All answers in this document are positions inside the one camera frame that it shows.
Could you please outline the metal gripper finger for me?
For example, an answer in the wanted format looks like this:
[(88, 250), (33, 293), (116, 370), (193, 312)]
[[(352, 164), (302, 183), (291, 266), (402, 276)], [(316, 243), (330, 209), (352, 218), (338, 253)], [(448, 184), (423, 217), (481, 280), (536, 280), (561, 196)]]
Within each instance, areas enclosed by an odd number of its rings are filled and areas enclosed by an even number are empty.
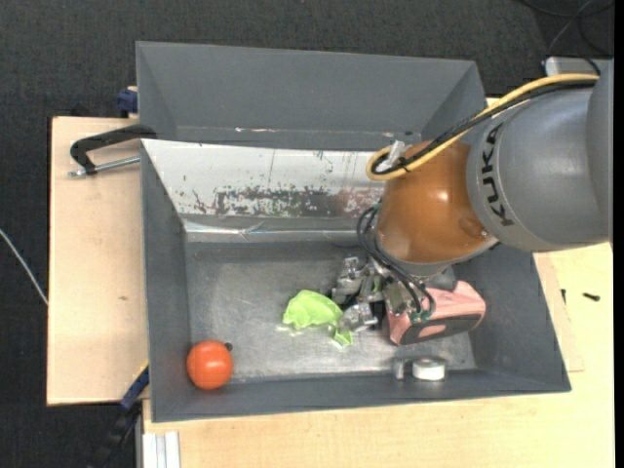
[(378, 322), (368, 303), (356, 303), (343, 312), (337, 327), (341, 332), (360, 332), (375, 327)]
[(345, 303), (349, 297), (358, 294), (367, 274), (367, 265), (362, 264), (357, 256), (345, 257), (342, 269), (331, 289), (331, 299), (335, 303)]

